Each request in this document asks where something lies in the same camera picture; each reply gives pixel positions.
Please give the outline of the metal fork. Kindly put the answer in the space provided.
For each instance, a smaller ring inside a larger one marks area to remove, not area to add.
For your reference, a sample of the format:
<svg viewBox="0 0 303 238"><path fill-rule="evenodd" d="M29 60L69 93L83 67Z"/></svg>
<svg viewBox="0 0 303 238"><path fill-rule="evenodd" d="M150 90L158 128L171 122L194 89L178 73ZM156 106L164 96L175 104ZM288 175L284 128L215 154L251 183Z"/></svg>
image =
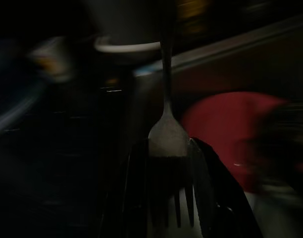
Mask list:
<svg viewBox="0 0 303 238"><path fill-rule="evenodd" d="M174 199L177 227L182 226L182 208L194 226L194 196L189 166L189 137L172 112L171 55L173 35L161 36L163 113L148 135L149 198L154 226L169 226L169 200Z"/></svg>

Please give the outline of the stainless steel sink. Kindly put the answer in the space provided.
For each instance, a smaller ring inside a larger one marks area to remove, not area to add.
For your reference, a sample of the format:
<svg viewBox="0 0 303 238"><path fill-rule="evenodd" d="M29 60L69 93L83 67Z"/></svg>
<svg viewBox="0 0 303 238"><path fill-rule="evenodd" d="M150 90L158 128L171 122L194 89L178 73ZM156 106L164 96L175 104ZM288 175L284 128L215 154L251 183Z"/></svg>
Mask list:
<svg viewBox="0 0 303 238"><path fill-rule="evenodd" d="M236 91L303 99L303 14L172 59L175 105Z"/></svg>

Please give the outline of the grey cylindrical water purifier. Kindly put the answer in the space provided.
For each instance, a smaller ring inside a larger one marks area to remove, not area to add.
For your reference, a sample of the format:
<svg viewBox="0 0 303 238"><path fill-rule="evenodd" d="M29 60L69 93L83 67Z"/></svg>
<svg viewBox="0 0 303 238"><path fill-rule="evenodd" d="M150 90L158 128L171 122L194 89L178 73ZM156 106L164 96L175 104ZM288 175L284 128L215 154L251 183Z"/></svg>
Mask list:
<svg viewBox="0 0 303 238"><path fill-rule="evenodd" d="M175 0L85 0L98 28L94 48L121 64L141 64L161 57L162 24L173 19Z"/></svg>

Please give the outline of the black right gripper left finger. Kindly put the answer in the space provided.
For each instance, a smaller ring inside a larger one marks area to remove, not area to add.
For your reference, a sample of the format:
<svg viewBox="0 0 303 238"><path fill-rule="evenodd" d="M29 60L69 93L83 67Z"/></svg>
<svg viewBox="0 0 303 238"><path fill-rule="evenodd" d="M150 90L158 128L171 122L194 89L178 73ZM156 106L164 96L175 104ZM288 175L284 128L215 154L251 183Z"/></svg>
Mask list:
<svg viewBox="0 0 303 238"><path fill-rule="evenodd" d="M134 144L108 192L99 238L147 238L148 140Z"/></svg>

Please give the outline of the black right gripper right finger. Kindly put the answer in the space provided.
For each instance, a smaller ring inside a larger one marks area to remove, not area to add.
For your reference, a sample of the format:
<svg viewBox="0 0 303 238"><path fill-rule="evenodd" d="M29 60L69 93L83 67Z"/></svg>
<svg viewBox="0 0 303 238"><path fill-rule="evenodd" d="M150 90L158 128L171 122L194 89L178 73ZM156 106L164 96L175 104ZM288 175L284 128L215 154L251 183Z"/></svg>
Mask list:
<svg viewBox="0 0 303 238"><path fill-rule="evenodd" d="M190 146L202 238L262 238L244 191L217 153L197 138Z"/></svg>

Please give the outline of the white printed mug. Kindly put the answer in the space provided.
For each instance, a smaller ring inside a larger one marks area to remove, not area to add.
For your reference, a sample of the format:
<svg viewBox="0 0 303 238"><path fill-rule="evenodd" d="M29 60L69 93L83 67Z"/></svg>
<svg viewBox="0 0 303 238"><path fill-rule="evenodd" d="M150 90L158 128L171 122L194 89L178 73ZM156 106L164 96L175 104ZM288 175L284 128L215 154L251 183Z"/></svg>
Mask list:
<svg viewBox="0 0 303 238"><path fill-rule="evenodd" d="M65 83L74 77L74 66L64 37L57 36L39 43L29 57L38 64L54 83Z"/></svg>

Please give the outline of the pink plate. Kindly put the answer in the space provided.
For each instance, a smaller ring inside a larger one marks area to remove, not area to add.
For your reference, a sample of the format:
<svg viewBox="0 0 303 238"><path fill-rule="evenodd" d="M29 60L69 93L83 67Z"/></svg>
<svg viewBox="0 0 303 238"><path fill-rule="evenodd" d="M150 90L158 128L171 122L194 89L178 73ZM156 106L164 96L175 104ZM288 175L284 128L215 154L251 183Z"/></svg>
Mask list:
<svg viewBox="0 0 303 238"><path fill-rule="evenodd" d="M261 121L286 100L255 92L229 92L202 99L183 114L190 137L209 144L245 192L256 193L251 162Z"/></svg>

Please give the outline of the grey round plate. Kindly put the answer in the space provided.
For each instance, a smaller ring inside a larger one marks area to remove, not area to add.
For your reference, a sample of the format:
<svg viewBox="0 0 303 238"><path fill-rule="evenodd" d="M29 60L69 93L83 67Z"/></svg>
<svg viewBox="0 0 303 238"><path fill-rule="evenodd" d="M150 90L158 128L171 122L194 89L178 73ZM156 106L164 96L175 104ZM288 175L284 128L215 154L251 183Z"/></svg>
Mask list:
<svg viewBox="0 0 303 238"><path fill-rule="evenodd" d="M0 135L16 124L27 112L29 112L42 98L47 85L38 81L28 88L27 93L19 98L7 108L6 111L0 114Z"/></svg>

